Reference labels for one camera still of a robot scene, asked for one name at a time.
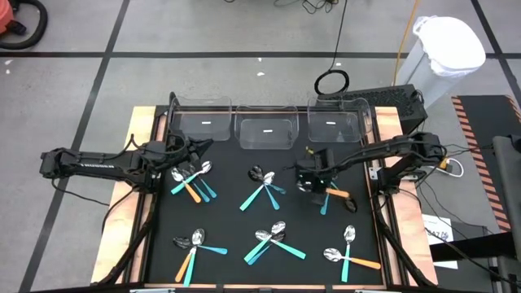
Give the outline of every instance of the orange handle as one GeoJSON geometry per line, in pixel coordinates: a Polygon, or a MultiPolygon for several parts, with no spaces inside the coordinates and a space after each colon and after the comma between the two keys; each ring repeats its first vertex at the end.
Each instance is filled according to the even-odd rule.
{"type": "Polygon", "coordinates": [[[190,186],[189,184],[186,184],[185,182],[185,187],[186,187],[186,190],[188,190],[188,193],[190,193],[190,195],[192,196],[192,198],[194,198],[194,201],[196,203],[200,203],[201,202],[201,198],[197,195],[197,193],[192,189],[192,186],[190,186]]]}
{"type": "Polygon", "coordinates": [[[179,268],[179,271],[176,275],[176,282],[180,282],[182,279],[182,275],[185,274],[186,267],[188,266],[188,262],[190,261],[190,258],[192,257],[192,254],[188,252],[188,255],[185,258],[185,261],[182,262],[181,268],[179,268]]]}
{"type": "Polygon", "coordinates": [[[349,197],[349,193],[347,191],[341,191],[341,190],[334,190],[334,189],[331,189],[331,188],[326,188],[326,192],[330,195],[336,195],[336,196],[341,196],[343,198],[348,198],[349,197]]]}
{"type": "Polygon", "coordinates": [[[354,257],[349,257],[349,260],[355,264],[364,265],[364,266],[366,266],[368,268],[372,268],[372,269],[381,269],[382,268],[381,264],[374,262],[374,261],[370,261],[370,260],[362,260],[362,259],[357,259],[354,257]]]}

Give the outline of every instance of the gray floor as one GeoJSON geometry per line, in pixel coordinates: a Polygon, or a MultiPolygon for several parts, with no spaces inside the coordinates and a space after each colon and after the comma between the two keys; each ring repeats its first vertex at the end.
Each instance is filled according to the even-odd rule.
{"type": "MultiPolygon", "coordinates": [[[[100,52],[123,0],[42,0],[49,11],[46,35],[32,52],[100,52]]],[[[481,1],[504,52],[521,51],[521,2],[481,1]]],[[[341,52],[397,52],[413,1],[352,0],[339,46],[341,52]]],[[[277,8],[271,1],[130,0],[115,52],[332,51],[341,7],[308,15],[296,4],[277,8]]],[[[22,7],[20,19],[35,10],[22,7]]],[[[423,0],[420,15],[450,15],[467,22],[488,53],[493,48],[470,0],[423,0]]],[[[411,37],[409,50],[414,43],[411,37]]],[[[100,58],[0,58],[0,130],[3,152],[0,197],[0,287],[13,292],[28,268],[54,191],[38,174],[39,155],[70,147],[89,97],[100,58]]],[[[394,59],[338,59],[351,77],[350,90],[389,85],[394,59]]],[[[322,58],[201,58],[110,60],[94,105],[82,150],[118,151],[123,147],[132,108],[165,104],[171,90],[189,98],[231,97],[234,104],[305,105],[313,83],[331,64],[322,58]]],[[[521,75],[521,60],[508,60],[521,75]]],[[[324,91],[337,80],[325,81],[324,91]]],[[[450,94],[513,94],[497,59],[488,59],[450,94]]],[[[444,144],[465,146],[449,96],[428,110],[426,130],[444,144]]],[[[429,179],[440,201],[464,221],[498,231],[474,163],[461,179],[440,174],[429,179]]],[[[68,189],[107,202],[113,182],[71,178],[68,189]]],[[[434,204],[431,192],[425,195],[434,204]]],[[[449,216],[434,205],[441,216],[449,216]]],[[[86,286],[100,240],[106,208],[65,196],[37,270],[33,290],[86,286]]]]}

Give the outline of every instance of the wooden table frame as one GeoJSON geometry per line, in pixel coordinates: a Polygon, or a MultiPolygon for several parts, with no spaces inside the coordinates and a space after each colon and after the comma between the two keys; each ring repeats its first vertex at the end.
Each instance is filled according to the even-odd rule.
{"type": "MultiPolygon", "coordinates": [[[[151,136],[152,129],[155,121],[155,109],[156,107],[135,107],[133,110],[132,117],[130,119],[129,130],[125,143],[128,141],[130,134],[134,134],[134,139],[138,145],[148,142],[153,138],[151,136]]],[[[385,140],[393,138],[396,135],[402,134],[401,125],[398,118],[397,110],[394,107],[376,107],[376,121],[379,130],[379,139],[375,140],[374,132],[368,134],[368,142],[375,142],[378,140],[385,140]]],[[[162,140],[164,129],[166,125],[166,116],[161,116],[157,127],[157,135],[155,140],[162,140]]],[[[392,157],[385,160],[387,166],[393,165],[399,158],[392,157]]],[[[372,165],[373,167],[379,166],[378,161],[373,161],[372,164],[366,164],[366,167],[372,165]]],[[[400,185],[402,190],[407,190],[416,195],[413,182],[403,181],[400,185]]],[[[114,191],[112,192],[111,205],[113,205],[118,199],[129,192],[130,187],[124,182],[116,182],[114,185],[114,191]]],[[[129,245],[131,235],[133,233],[134,222],[136,219],[141,219],[140,225],[145,221],[149,207],[151,205],[151,195],[142,195],[144,200],[142,201],[143,214],[138,216],[138,194],[130,195],[124,202],[120,203],[119,207],[115,208],[112,214],[108,217],[103,232],[101,242],[99,245],[98,257],[94,265],[94,272],[91,278],[92,282],[97,282],[104,278],[116,262],[120,259],[121,255],[129,245]]],[[[397,223],[397,229],[399,230],[400,240],[402,247],[407,251],[410,258],[423,272],[423,274],[431,282],[437,283],[436,272],[431,258],[431,251],[427,241],[427,234],[422,219],[422,212],[419,207],[419,203],[416,199],[412,198],[406,193],[399,193],[393,195],[392,203],[394,206],[394,214],[389,215],[387,210],[383,209],[383,217],[387,223],[389,223],[389,217],[394,216],[397,223]]],[[[396,253],[391,248],[390,244],[387,243],[387,251],[384,252],[387,255],[389,266],[391,269],[392,283],[395,285],[404,285],[401,281],[401,270],[398,265],[396,253]]],[[[140,275],[142,274],[142,258],[145,251],[145,240],[141,243],[132,261],[132,267],[129,273],[130,282],[139,282],[140,275]]],[[[415,285],[414,280],[408,274],[409,284],[415,285]]],[[[147,284],[147,287],[179,287],[182,284],[147,284]]],[[[216,288],[215,284],[192,284],[190,287],[193,288],[205,288],[211,289],[216,288]]],[[[226,284],[225,289],[256,289],[256,288],[270,287],[273,289],[301,289],[301,290],[324,290],[323,285],[245,285],[245,284],[226,284]]],[[[367,290],[378,290],[384,289],[385,285],[373,285],[373,286],[354,286],[354,285],[334,285],[334,290],[349,290],[349,289],[367,289],[367,290]]]]}

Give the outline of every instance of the white cable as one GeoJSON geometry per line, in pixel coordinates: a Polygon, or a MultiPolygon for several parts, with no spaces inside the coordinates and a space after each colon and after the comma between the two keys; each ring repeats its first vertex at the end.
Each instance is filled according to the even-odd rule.
{"type": "Polygon", "coordinates": [[[459,162],[458,160],[456,160],[456,159],[448,158],[448,159],[447,159],[447,164],[450,164],[450,162],[452,162],[452,161],[453,161],[453,162],[456,162],[456,164],[458,164],[459,168],[462,170],[461,173],[459,173],[459,174],[452,174],[452,173],[449,173],[449,172],[447,172],[447,171],[445,171],[445,170],[443,170],[443,169],[441,169],[441,168],[436,168],[436,171],[442,172],[442,173],[444,173],[444,174],[447,174],[447,175],[449,175],[449,176],[456,177],[456,178],[461,178],[461,177],[463,177],[463,174],[465,173],[465,169],[463,168],[462,163],[460,163],[460,162],[459,162]]]}

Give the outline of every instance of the paper sign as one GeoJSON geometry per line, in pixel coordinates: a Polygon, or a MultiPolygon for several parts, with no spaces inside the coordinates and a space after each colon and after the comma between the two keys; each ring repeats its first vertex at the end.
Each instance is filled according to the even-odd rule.
{"type": "MultiPolygon", "coordinates": [[[[429,229],[433,234],[436,236],[442,238],[446,242],[451,242],[454,240],[453,237],[453,229],[451,228],[451,222],[448,218],[437,216],[429,216],[429,215],[422,215],[423,218],[423,224],[425,225],[425,228],[429,229]]],[[[429,245],[442,243],[441,240],[438,238],[430,235],[427,232],[427,240],[429,242],[429,245]]],[[[435,266],[447,268],[447,269],[458,269],[458,262],[455,260],[451,261],[438,261],[434,263],[435,266]]]]}

